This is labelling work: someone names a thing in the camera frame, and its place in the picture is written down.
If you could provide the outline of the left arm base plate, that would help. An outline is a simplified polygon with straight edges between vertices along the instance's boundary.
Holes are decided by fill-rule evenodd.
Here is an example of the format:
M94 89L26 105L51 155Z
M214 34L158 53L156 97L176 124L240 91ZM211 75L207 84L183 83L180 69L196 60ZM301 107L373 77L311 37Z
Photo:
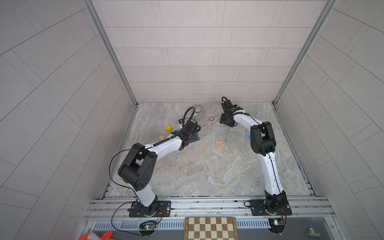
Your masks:
M149 207L133 202L128 209L130 218L169 217L170 211L171 201L154 201Z

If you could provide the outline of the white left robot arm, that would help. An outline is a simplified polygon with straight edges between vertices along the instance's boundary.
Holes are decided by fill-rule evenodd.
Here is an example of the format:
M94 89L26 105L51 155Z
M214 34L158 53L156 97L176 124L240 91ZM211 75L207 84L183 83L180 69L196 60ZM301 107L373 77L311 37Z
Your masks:
M156 208L158 197L149 182L153 176L156 162L175 151L181 151L190 143L198 141L201 127L195 121L184 121L179 131L172 132L168 137L152 144L134 144L121 164L118 175L132 187L137 195L140 207L147 215L152 215Z

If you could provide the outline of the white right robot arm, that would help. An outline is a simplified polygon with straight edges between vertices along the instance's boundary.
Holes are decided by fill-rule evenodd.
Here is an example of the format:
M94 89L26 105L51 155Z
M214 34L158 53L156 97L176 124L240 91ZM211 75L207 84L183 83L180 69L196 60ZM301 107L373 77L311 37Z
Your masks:
M221 105L224 111L220 119L221 124L231 128L240 124L250 132L250 145L253 152L259 156L265 178L266 212L270 215L286 214L288 200L277 170L275 159L277 142L272 124L253 118L224 96Z

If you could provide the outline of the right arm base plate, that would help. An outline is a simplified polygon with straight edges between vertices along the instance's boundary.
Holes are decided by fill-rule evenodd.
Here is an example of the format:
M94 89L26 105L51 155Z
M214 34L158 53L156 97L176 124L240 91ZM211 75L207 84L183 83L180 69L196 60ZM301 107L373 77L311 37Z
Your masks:
M253 216L291 216L292 209L287 199L273 203L272 200L249 200L245 206L251 209Z

